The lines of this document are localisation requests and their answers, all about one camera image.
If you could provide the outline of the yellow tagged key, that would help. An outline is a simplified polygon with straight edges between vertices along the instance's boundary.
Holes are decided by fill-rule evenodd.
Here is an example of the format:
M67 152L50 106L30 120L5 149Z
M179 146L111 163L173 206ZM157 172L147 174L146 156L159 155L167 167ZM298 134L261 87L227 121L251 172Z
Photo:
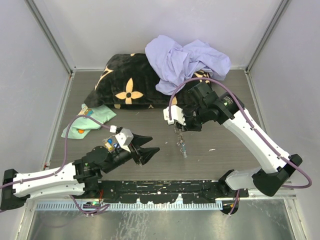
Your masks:
M109 137L109 138L105 138L102 140L105 148L109 151L109 152L113 152L114 151L114 146L113 146L113 138Z

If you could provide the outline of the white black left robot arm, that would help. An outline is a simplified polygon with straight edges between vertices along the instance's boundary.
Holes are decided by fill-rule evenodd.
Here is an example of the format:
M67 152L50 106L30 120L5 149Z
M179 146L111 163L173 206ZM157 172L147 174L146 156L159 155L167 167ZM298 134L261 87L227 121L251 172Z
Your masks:
M7 169L3 174L0 210L14 210L27 200L53 196L82 196L95 198L100 193L98 181L130 160L145 165L160 151L159 147L143 145L152 141L151 136L120 132L103 140L80 159L62 167L31 173Z

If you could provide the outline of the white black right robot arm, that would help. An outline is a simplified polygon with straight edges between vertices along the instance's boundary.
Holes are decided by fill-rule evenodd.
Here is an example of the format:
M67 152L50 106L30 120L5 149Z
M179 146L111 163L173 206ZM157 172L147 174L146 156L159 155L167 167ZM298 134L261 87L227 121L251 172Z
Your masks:
M239 189L255 188L272 197L302 164L298 154L279 147L251 117L243 103L230 91L218 96L205 82L188 90L192 105L170 105L163 115L168 124L183 132L200 132L202 125L214 121L233 133L252 153L258 168L229 170L219 184L219 191L231 197Z

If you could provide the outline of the lavender crumpled cloth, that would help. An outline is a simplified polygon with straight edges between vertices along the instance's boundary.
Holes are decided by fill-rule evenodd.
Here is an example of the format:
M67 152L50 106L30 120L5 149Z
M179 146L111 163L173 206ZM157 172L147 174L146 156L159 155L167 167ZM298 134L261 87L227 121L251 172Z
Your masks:
M155 89L164 95L172 95L198 71L223 81L231 69L231 60L226 54L199 39L182 46L168 36L159 35L146 45L145 55L159 77Z

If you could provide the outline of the mint green cartoon cloth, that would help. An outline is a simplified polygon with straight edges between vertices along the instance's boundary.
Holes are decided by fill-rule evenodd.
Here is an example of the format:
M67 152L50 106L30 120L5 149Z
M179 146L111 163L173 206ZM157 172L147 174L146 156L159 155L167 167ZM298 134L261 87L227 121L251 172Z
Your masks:
M99 107L88 107L86 104L81 105L82 109L78 115L85 115L93 118L94 120L105 124L114 118L117 114L109 107L102 105ZM96 122L86 117L77 118L71 125L68 132L68 139L81 140L91 130L99 130L101 126Z

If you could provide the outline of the black floral pillow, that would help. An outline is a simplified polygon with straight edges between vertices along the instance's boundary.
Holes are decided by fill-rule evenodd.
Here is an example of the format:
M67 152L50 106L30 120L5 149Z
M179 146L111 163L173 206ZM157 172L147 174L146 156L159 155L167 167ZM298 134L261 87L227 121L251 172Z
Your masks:
M160 78L144 53L112 56L84 100L89 108L153 109L168 106L171 96L156 90Z

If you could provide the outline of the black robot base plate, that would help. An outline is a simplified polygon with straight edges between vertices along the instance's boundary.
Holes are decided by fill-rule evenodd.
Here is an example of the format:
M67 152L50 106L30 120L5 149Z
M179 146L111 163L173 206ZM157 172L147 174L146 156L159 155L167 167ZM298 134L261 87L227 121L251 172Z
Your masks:
M75 199L102 199L105 203L142 204L174 203L178 196L183 204L215 203L218 198L235 198L235 190L223 190L214 180L101 180L95 189Z

